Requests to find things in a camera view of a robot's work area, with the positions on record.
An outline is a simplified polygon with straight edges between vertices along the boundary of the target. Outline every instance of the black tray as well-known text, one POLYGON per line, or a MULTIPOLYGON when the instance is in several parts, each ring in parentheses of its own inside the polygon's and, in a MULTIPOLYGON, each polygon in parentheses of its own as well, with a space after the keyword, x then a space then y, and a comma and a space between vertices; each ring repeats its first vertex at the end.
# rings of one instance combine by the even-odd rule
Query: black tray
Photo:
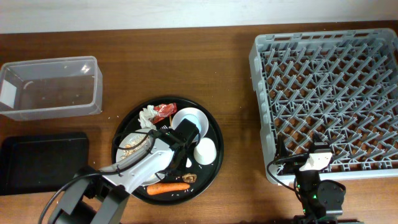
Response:
MULTIPOLYGON (((209 187, 212 181, 216 178, 218 171, 220 170, 221 163, 223 161, 224 155, 224 141, 223 136, 221 134, 221 129, 218 127, 218 124, 214 117, 206 110, 204 107, 200 106, 199 104, 179 97, 163 97, 157 98, 154 100, 150 100, 146 103, 141 104, 140 106, 136 107, 132 110, 122 121, 116 134, 125 131, 136 131, 137 129, 141 129, 141 126, 138 122, 139 112, 146 108, 147 105, 154 105, 157 106, 159 104, 168 104, 168 103, 176 103, 177 104, 177 111, 187 107, 194 107, 198 108, 202 112, 204 112, 209 120, 209 129, 206 134, 207 138, 210 138, 214 141, 217 150, 217 157, 215 161, 207 166, 200 165, 196 162, 193 158, 193 146, 188 150, 188 158, 192 161, 192 166, 187 168, 187 172, 196 174, 198 176, 197 181, 193 184, 190 184, 191 187, 188 192, 184 192, 183 190, 176 191, 176 192, 169 192, 159 195, 148 195, 146 192, 146 187, 138 187, 132 194, 147 202, 154 205, 176 205, 178 203, 186 202, 194 197, 200 195, 204 190, 209 187)), ((169 118, 165 118, 162 121, 156 124, 156 128, 159 129, 163 125, 167 127, 170 126, 169 118)), ((120 138, 116 142, 119 144, 123 139, 120 138)), ((112 148, 112 162, 116 162, 116 151, 118 149, 116 147, 112 148)), ((167 176, 160 183, 167 183, 167 182, 183 182, 181 178, 176 180, 176 177, 167 176)))
POLYGON ((85 133, 9 137, 0 149, 0 195, 58 190, 87 163, 85 133))

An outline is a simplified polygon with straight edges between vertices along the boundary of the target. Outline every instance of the orange carrot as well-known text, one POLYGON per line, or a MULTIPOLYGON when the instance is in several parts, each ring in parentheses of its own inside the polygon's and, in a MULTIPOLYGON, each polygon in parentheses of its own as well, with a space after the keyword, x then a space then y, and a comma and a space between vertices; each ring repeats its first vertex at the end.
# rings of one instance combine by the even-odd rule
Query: orange carrot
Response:
POLYGON ((175 190, 187 190, 190 186, 187 183, 152 184, 147 187, 149 195, 157 195, 175 190))

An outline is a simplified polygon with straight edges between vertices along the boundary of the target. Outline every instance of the wooden table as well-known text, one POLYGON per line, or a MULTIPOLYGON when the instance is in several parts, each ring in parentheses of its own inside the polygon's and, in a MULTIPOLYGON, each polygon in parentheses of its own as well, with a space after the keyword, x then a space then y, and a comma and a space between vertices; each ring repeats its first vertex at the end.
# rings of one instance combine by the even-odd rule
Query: wooden table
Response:
MULTIPOLYGON (((103 73, 103 112, 94 116, 15 122, 0 117, 8 136, 84 131, 89 164, 111 163, 111 139, 143 101, 177 95, 203 105, 224 136, 224 161, 212 185, 181 205, 161 207, 132 197, 123 223, 274 223, 302 213, 295 195, 265 178, 260 119, 248 55, 259 34, 369 29, 398 22, 350 22, 194 29, 109 30, 0 35, 0 64, 93 55, 103 73)), ((343 181, 341 218, 366 223, 398 220, 398 178, 343 181)), ((0 223, 34 223, 53 193, 0 197, 0 223)), ((96 200, 88 202, 97 209, 96 200)))

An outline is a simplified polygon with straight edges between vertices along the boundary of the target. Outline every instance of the gray plastic rack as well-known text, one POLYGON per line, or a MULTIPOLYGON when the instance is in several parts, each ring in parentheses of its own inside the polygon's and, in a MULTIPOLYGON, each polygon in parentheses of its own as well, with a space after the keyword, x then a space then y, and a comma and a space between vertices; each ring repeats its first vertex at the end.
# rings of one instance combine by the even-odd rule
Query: gray plastic rack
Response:
MULTIPOLYGON (((300 154, 317 133, 334 153, 321 179, 398 176, 397 47, 391 29, 257 36, 249 61, 265 164, 278 134, 300 154)), ((282 168, 270 170, 293 182, 282 168)))

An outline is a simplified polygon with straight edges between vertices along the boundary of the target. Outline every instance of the red wrapper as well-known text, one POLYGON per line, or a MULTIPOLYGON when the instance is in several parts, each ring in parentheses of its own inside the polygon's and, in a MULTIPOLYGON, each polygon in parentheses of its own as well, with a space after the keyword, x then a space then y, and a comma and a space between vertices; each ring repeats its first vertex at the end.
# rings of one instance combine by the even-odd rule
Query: red wrapper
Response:
POLYGON ((155 106, 154 110, 157 111, 157 116, 155 116, 154 120, 152 121, 152 124, 156 124, 159 121, 162 121, 166 117, 170 116, 171 114, 174 114, 177 112, 177 105, 175 103, 171 104, 161 104, 158 106, 155 106))

